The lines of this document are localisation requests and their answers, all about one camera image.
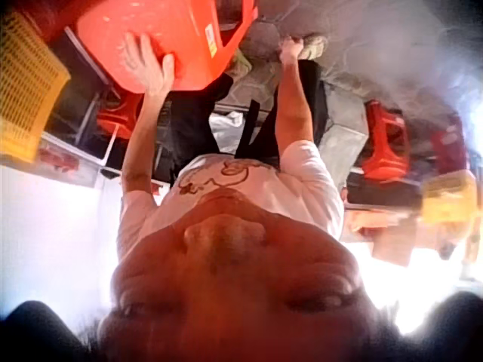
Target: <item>foot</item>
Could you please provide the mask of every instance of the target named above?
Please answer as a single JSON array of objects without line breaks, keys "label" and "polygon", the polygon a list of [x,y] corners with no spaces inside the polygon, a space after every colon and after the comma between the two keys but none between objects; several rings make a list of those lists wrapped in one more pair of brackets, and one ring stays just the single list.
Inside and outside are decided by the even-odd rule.
[{"label": "foot", "polygon": [[233,83],[236,83],[251,72],[252,68],[250,61],[237,49],[225,73],[233,78]]},{"label": "foot", "polygon": [[328,40],[323,35],[309,35],[303,39],[303,49],[299,59],[314,60],[319,58],[327,47]]}]

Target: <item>white wall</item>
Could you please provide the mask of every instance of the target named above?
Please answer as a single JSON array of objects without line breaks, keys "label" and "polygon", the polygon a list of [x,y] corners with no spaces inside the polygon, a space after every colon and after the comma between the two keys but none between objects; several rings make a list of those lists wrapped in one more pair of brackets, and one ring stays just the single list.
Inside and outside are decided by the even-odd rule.
[{"label": "white wall", "polygon": [[81,330],[105,306],[99,276],[109,241],[96,236],[100,190],[7,167],[0,177],[0,314],[41,300]]}]

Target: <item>tiled floor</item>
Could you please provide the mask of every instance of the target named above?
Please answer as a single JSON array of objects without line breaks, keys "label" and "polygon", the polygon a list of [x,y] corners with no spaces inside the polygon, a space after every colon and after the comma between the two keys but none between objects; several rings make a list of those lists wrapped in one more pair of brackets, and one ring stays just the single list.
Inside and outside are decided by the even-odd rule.
[{"label": "tiled floor", "polygon": [[247,106],[253,98],[269,109],[281,37],[321,32],[330,42],[317,59],[325,80],[402,110],[415,128],[442,127],[452,112],[470,127],[470,113],[481,99],[483,40],[478,16],[469,21],[464,15],[472,9],[456,3],[259,0],[260,16],[241,44],[254,73],[223,103]]}]

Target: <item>yellow basket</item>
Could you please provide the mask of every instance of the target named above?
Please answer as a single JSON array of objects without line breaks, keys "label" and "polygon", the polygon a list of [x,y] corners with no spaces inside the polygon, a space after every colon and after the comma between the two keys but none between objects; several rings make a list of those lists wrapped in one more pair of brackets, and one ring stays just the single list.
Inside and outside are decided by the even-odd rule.
[{"label": "yellow basket", "polygon": [[32,162],[69,72],[17,12],[2,16],[0,152]]},{"label": "yellow basket", "polygon": [[424,222],[472,222],[478,215],[476,180],[468,170],[433,177],[423,182]]}]

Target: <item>hand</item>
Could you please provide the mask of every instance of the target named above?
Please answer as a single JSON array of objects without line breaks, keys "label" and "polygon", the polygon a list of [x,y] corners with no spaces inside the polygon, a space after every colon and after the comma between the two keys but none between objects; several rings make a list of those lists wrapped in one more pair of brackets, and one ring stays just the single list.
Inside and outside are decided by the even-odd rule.
[{"label": "hand", "polygon": [[153,97],[166,97],[173,87],[174,57],[166,54],[162,67],[152,50],[149,36],[142,34],[140,45],[128,32],[125,36],[124,62],[126,69],[146,88],[146,94]]},{"label": "hand", "polygon": [[297,61],[303,49],[303,39],[285,38],[281,43],[280,61],[282,64],[292,64]]}]

